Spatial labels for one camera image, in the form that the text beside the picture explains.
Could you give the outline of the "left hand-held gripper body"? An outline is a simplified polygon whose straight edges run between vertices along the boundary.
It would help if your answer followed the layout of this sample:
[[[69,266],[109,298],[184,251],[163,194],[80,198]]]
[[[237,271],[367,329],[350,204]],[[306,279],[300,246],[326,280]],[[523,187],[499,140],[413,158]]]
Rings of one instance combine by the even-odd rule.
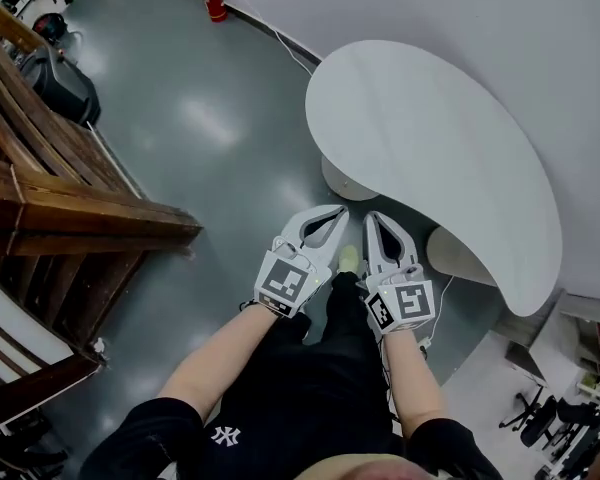
[[[267,250],[254,285],[254,301],[293,318],[332,276],[327,262],[282,236]]]

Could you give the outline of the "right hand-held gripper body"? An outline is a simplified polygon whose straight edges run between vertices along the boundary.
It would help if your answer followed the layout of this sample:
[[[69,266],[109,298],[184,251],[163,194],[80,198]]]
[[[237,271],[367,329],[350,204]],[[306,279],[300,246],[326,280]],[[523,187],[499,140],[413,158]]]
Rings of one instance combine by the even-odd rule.
[[[368,276],[365,285],[364,303],[381,335],[414,330],[434,318],[432,282],[419,263]]]

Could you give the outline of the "white curved desk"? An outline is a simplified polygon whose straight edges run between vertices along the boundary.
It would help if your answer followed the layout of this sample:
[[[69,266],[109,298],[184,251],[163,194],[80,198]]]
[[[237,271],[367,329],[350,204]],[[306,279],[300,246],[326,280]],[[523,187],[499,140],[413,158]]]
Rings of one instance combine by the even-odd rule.
[[[305,112],[331,164],[450,232],[512,313],[548,300],[563,252],[554,193],[527,135],[481,84],[419,47],[364,40],[318,65]]]

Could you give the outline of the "person's left forearm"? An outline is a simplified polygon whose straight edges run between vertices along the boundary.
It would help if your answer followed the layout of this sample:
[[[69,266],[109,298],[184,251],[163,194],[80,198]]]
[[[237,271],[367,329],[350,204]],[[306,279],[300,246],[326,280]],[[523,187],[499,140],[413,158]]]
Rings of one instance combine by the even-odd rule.
[[[260,304],[246,307],[178,365],[158,396],[180,400],[206,420],[277,320]]]

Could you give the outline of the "person's right forearm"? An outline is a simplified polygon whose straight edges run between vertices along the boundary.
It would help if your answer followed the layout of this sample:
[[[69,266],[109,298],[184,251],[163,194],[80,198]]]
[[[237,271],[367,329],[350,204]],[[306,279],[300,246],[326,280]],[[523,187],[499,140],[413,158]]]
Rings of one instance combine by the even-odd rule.
[[[384,336],[394,405],[402,433],[410,438],[424,423],[448,416],[443,392],[411,330]]]

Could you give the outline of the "person's pale yellow right shoe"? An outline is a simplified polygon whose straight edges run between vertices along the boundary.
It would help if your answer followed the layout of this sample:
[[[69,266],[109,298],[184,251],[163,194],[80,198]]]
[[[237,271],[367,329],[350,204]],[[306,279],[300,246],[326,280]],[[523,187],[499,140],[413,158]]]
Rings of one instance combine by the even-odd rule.
[[[358,274],[360,266],[360,257],[358,249],[354,245],[344,246],[338,258],[338,272],[339,273],[353,273]]]

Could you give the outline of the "person's black trousers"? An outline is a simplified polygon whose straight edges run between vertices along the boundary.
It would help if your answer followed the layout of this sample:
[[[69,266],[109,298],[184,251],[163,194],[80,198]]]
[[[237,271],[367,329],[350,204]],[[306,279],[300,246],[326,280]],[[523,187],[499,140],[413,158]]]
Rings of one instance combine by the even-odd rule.
[[[377,353],[358,281],[353,272],[340,272],[333,278],[326,304],[326,326],[320,341],[310,345],[310,349],[351,356]]]

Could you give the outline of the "black t-shirt with white logo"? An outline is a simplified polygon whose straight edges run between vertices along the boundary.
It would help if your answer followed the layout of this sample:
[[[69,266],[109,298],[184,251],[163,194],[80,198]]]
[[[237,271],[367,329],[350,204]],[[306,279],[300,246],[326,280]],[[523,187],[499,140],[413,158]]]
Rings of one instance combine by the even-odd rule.
[[[365,362],[311,346],[265,340],[204,421],[188,403],[160,397],[132,409],[84,461],[79,480],[294,480],[342,455],[404,458],[456,480],[503,480],[470,430],[449,418],[410,437],[393,431],[376,350]]]

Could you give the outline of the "grey shelf unit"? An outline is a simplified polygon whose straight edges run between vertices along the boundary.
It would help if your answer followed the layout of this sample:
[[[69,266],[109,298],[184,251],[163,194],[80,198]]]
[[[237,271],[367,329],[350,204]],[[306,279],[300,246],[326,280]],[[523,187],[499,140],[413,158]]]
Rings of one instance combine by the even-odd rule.
[[[509,342],[506,358],[556,398],[584,373],[600,376],[600,299],[562,291],[531,316],[503,312],[493,331]]]

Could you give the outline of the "black office chair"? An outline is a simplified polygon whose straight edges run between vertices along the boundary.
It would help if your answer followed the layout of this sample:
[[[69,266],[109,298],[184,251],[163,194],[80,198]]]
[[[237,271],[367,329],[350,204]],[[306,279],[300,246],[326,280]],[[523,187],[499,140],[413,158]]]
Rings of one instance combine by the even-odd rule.
[[[513,432],[520,433],[521,443],[526,448],[532,448],[541,439],[546,439],[545,447],[548,447],[559,434],[558,431],[552,433],[551,426],[559,420],[566,424],[568,428],[596,427],[600,424],[600,410],[595,404],[568,403],[564,398],[557,400],[553,395],[540,403],[539,399],[544,391],[540,386],[531,401],[525,398],[525,395],[518,392],[514,400],[520,402],[524,409],[517,416],[510,420],[501,421],[498,425],[500,429],[511,428]]]

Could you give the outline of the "white striped curved panel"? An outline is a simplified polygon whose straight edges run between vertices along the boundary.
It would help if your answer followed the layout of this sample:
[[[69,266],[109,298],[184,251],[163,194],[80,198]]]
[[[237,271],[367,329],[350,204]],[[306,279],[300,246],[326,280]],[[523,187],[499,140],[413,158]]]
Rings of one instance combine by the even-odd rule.
[[[71,348],[0,288],[0,386],[73,355]]]

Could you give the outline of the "black equipment rack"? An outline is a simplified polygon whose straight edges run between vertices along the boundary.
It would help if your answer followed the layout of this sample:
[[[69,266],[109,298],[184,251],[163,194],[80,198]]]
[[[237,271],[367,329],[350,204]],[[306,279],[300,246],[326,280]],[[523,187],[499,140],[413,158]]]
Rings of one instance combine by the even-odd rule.
[[[0,427],[0,480],[57,480],[68,454],[41,449],[51,430],[51,422],[39,410]]]

